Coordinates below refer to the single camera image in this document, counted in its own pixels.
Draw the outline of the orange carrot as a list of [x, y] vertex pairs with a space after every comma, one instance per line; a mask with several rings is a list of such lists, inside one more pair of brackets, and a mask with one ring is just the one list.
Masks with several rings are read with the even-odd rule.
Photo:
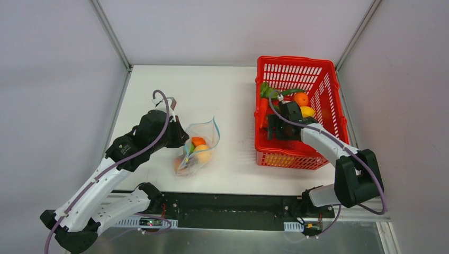
[[264, 121], [266, 119], [266, 112], [268, 109], [269, 100], [265, 97], [260, 98], [259, 100], [259, 114], [258, 114], [258, 127], [261, 129], [264, 125]]

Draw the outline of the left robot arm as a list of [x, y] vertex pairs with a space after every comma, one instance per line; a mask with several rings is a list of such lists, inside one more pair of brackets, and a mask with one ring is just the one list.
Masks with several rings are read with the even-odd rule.
[[130, 132], [113, 141], [77, 193], [60, 208], [45, 210], [40, 220], [62, 248], [82, 253], [117, 222], [144, 211], [160, 212], [163, 194], [151, 183], [139, 184], [131, 194], [108, 206], [101, 203], [153, 153], [180, 148], [188, 139], [172, 109], [149, 111]]

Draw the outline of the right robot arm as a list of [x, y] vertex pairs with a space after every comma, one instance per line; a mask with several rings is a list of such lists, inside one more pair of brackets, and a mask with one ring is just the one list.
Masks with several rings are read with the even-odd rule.
[[344, 143], [313, 117], [303, 117], [295, 102], [282, 102], [280, 110], [269, 115], [267, 121], [269, 139], [301, 141], [314, 148], [335, 168], [333, 184], [306, 192], [308, 198], [300, 203], [304, 215], [313, 217], [326, 205], [367, 209], [364, 202], [377, 197], [382, 202], [379, 214], [386, 212], [382, 177], [372, 150], [360, 150]]

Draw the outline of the yellow orange with leaf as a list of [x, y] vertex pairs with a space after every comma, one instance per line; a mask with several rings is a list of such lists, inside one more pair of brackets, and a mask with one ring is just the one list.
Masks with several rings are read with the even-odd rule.
[[206, 144], [195, 147], [194, 155], [199, 164], [208, 163], [213, 157], [213, 150]]

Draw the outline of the red plastic basket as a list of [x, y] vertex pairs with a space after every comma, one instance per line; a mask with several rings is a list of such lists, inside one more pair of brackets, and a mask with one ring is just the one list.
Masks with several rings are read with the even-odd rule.
[[348, 143], [347, 120], [344, 116], [334, 64], [330, 60], [294, 56], [260, 56], [257, 60], [255, 149], [259, 166], [317, 170], [328, 161], [300, 141], [268, 140], [267, 116], [274, 112], [268, 105], [263, 127], [258, 127], [259, 87], [268, 82], [273, 89], [305, 90], [314, 118], [340, 140]]

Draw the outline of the orange tangerine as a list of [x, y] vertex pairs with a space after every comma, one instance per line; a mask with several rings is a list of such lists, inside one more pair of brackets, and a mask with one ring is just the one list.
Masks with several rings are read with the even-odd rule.
[[207, 144], [206, 140], [202, 137], [192, 137], [191, 143], [192, 145], [194, 145], [194, 147]]

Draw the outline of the yellow lemon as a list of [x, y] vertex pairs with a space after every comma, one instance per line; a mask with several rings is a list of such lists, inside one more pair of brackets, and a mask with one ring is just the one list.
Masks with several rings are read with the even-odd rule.
[[316, 113], [315, 110], [309, 106], [300, 106], [300, 111], [303, 118], [314, 117]]

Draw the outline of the green lettuce leaf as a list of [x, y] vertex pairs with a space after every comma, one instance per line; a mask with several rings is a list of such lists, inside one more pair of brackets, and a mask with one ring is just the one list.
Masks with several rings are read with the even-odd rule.
[[265, 99], [277, 99], [278, 93], [274, 92], [275, 89], [273, 89], [268, 82], [262, 82], [259, 87], [259, 97], [265, 98]]

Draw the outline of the clear zip top bag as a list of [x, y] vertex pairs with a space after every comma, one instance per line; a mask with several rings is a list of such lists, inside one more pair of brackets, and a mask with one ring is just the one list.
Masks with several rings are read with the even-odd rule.
[[215, 148], [220, 142], [220, 130], [215, 119], [194, 123], [188, 126], [189, 138], [178, 150], [174, 159], [177, 176], [189, 176], [208, 164], [214, 157]]

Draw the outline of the peach fruit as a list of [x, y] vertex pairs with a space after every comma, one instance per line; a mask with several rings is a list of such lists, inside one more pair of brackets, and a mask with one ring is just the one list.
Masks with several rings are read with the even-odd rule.
[[180, 158], [180, 157], [176, 157], [173, 162], [173, 167], [174, 167], [176, 174], [180, 174], [181, 171], [186, 169], [184, 159]]

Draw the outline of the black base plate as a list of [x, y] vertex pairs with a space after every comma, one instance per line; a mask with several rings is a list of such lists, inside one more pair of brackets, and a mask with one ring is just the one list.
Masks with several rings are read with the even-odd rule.
[[314, 208], [301, 196], [164, 192], [143, 214], [176, 220], [179, 228], [281, 231], [285, 223], [333, 219], [327, 205]]

